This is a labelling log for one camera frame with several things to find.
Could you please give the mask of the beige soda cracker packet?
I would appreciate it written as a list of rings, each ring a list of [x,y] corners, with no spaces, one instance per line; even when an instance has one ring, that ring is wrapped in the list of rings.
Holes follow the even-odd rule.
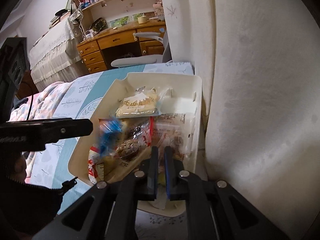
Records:
[[[131,161],[124,161],[119,159],[116,161],[115,168],[107,175],[104,175],[104,181],[109,184],[123,180],[129,173],[137,169],[140,163],[149,159],[151,155],[151,147],[141,150],[136,157]]]

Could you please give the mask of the clear white printed snack bag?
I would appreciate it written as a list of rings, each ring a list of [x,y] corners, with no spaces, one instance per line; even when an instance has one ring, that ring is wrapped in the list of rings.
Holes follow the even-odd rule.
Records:
[[[183,160],[191,156],[194,130],[193,113],[167,113],[154,116],[152,146],[157,146],[161,151],[170,146],[174,149],[175,157]]]

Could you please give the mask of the dark jerky clear packet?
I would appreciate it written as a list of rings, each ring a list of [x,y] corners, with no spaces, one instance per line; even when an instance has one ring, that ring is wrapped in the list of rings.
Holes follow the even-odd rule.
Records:
[[[141,144],[150,146],[152,142],[153,117],[133,118],[132,137]]]

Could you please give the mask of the small nut bar packet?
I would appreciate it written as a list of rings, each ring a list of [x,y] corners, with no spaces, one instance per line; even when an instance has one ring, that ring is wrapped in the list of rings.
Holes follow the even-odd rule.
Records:
[[[116,155],[124,161],[131,161],[138,155],[141,148],[142,144],[137,139],[126,140],[117,147]]]

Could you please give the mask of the white plastic storage bin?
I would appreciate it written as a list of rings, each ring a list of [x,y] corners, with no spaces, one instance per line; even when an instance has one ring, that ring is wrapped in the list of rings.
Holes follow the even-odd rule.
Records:
[[[184,167],[190,172],[195,172],[201,122],[201,78],[183,74],[129,73],[122,80],[114,80],[105,95],[98,100],[97,107],[91,110],[88,118],[93,124],[93,132],[78,140],[68,162],[68,170],[73,176],[89,186],[92,185],[88,176],[88,156],[91,146],[98,138],[99,119],[107,118],[123,98],[130,96],[136,88],[142,86],[168,92],[161,107],[165,113],[195,115],[191,152],[183,160]]]

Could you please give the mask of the red white snack packet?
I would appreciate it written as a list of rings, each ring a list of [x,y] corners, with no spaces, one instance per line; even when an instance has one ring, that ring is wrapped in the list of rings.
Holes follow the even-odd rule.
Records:
[[[89,149],[88,177],[93,184],[104,180],[104,162],[97,145],[93,145]]]

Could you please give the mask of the blue red snack packet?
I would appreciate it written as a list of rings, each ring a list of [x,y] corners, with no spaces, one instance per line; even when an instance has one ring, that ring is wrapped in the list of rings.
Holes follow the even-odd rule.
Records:
[[[122,133],[119,119],[99,119],[99,151],[101,156],[111,155],[115,151],[116,143]]]

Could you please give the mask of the grey white office chair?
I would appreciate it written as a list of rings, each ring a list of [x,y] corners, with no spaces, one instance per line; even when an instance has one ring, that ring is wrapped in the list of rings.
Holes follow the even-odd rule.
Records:
[[[148,41],[140,42],[142,55],[116,59],[111,62],[112,67],[123,68],[142,64],[169,63],[172,61],[167,31],[163,33],[163,36],[161,33],[151,31],[133,33],[133,36],[148,39]]]

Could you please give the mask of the floral blanket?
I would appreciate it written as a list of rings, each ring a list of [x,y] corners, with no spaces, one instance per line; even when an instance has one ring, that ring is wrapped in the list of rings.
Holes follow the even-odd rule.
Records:
[[[57,81],[52,83],[42,92],[35,95],[32,106],[24,103],[13,110],[9,121],[26,121],[37,119],[49,119],[65,96],[73,82]]]

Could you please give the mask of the wooden desk with drawers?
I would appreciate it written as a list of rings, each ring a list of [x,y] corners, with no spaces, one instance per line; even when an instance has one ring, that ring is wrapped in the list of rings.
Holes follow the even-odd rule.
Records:
[[[117,29],[106,29],[95,37],[83,41],[77,45],[82,62],[89,73],[97,73],[111,70],[111,62],[131,56],[141,56],[140,42],[148,41],[147,38],[137,38],[133,33],[166,31],[164,21],[151,20],[139,24],[131,22]]]

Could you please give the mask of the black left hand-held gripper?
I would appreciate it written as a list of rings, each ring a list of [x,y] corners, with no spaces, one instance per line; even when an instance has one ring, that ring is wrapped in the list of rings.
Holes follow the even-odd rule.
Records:
[[[27,39],[7,38],[1,47],[1,152],[43,151],[46,144],[61,139],[89,136],[93,132],[89,119],[9,120],[14,97],[29,69]]]

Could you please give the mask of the white sofa cushions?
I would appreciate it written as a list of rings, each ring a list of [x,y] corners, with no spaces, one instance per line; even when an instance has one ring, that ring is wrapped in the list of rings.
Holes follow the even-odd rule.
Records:
[[[319,0],[162,0],[172,59],[202,79],[200,171],[291,239],[319,214]]]

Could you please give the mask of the white lace covered cabinet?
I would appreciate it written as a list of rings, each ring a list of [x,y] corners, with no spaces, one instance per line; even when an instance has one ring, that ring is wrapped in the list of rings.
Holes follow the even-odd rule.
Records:
[[[77,49],[81,41],[79,26],[68,17],[37,40],[29,51],[29,61],[38,91],[56,81],[71,82],[89,74]]]

